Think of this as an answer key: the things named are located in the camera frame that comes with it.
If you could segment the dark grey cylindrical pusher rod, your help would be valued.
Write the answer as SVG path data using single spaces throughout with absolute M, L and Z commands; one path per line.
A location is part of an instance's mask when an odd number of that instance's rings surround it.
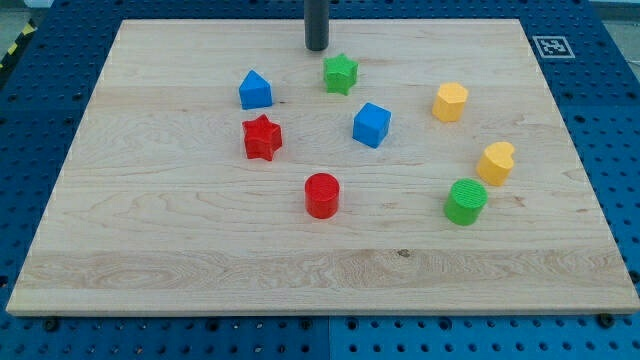
M 329 44 L 329 1 L 304 0 L 305 45 L 322 51 Z

